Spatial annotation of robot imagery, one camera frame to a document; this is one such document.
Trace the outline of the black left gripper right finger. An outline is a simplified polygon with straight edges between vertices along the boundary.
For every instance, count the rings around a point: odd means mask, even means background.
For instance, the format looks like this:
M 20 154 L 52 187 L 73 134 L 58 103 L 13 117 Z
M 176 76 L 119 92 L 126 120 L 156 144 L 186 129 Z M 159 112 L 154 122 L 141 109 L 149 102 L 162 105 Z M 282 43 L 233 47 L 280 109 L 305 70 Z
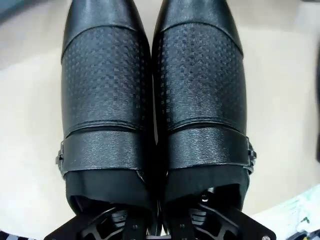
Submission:
M 236 186 L 220 186 L 171 202 L 173 240 L 274 240 L 276 234 L 239 209 Z

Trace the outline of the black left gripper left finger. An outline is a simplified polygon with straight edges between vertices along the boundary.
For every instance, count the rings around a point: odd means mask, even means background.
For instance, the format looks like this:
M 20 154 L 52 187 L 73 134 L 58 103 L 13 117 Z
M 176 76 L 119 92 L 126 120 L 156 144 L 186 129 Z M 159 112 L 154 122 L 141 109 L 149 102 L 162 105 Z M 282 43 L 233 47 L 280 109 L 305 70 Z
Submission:
M 145 240 L 150 213 L 141 207 L 94 206 L 49 233 L 46 240 Z

